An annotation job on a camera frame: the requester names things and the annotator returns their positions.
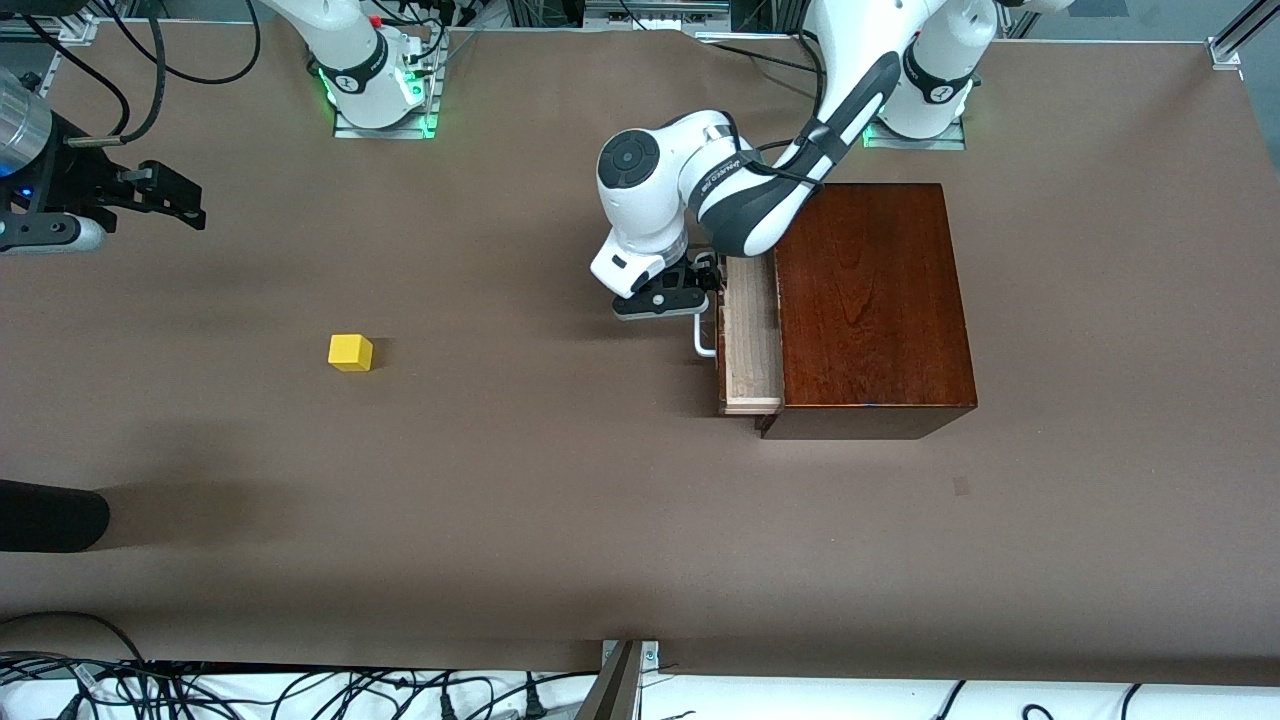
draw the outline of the brown table surface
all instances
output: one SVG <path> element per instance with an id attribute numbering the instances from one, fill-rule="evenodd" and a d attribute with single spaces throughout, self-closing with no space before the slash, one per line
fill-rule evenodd
<path id="1" fill-rule="evenodd" d="M 809 78 L 488 33 L 435 141 L 334 141 L 265 35 L 113 151 L 200 182 L 207 231 L 125 214 L 0 263 L 0 477 L 119 512 L 111 550 L 0 557 L 5 612 L 108 614 L 157 657 L 589 666 L 644 635 L 685 670 L 1280 682 L 1280 184 L 1202 47 L 1001 44 L 966 152 L 852 154 L 833 179 L 943 184 L 982 404 L 788 443 L 716 415 L 687 319 L 613 319 L 593 168 L 708 106 L 787 137 Z M 248 51 L 166 38 L 188 72 Z M 140 117 L 146 61 L 110 28 L 83 55 Z M 65 64 L 51 102 L 114 122 Z M 329 368 L 335 332 L 383 366 Z M 64 633 L 120 652 L 19 644 Z"/>

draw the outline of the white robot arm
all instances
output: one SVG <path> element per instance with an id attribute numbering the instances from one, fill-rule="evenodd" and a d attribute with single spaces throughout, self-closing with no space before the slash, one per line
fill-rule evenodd
<path id="1" fill-rule="evenodd" d="M 686 209 L 716 252 L 759 255 L 782 238 L 877 113 L 908 137 L 945 131 L 964 111 L 973 70 L 996 35 L 995 1 L 813 0 L 805 24 L 820 46 L 827 90 L 818 114 L 772 167 L 718 110 L 611 138 L 596 184 L 613 229 L 591 272 L 618 296 L 618 316 L 705 307 L 696 293 L 687 304 L 672 302 L 672 282 L 658 281 L 685 261 Z M 1061 9 L 1071 1 L 1028 0 L 1023 8 Z M 635 300 L 637 293 L 644 297 Z"/>
<path id="2" fill-rule="evenodd" d="M 353 126 L 384 128 L 424 102 L 406 82 L 415 38 L 375 27 L 358 0 L 262 1 L 306 40 L 334 105 Z"/>

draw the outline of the wooden box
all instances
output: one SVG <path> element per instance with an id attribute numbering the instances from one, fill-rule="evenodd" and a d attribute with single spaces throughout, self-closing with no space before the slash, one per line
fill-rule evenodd
<path id="1" fill-rule="evenodd" d="M 938 184 L 829 184 L 727 259 L 722 409 L 769 439 L 915 439 L 978 405 Z"/>

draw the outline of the yellow cube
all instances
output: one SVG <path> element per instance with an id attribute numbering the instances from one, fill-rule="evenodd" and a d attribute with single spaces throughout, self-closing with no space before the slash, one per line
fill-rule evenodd
<path id="1" fill-rule="evenodd" d="M 367 373 L 374 366 L 374 343 L 362 334 L 329 338 L 329 364 L 343 373 Z"/>

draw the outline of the wood grain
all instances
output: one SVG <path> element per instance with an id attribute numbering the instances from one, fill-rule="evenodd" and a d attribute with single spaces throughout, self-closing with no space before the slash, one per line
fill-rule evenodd
<path id="1" fill-rule="evenodd" d="M 782 409 L 782 338 L 773 258 L 726 258 L 722 378 L 726 415 Z"/>
<path id="2" fill-rule="evenodd" d="M 827 186 L 776 256 L 787 409 L 977 406 L 941 186 Z"/>

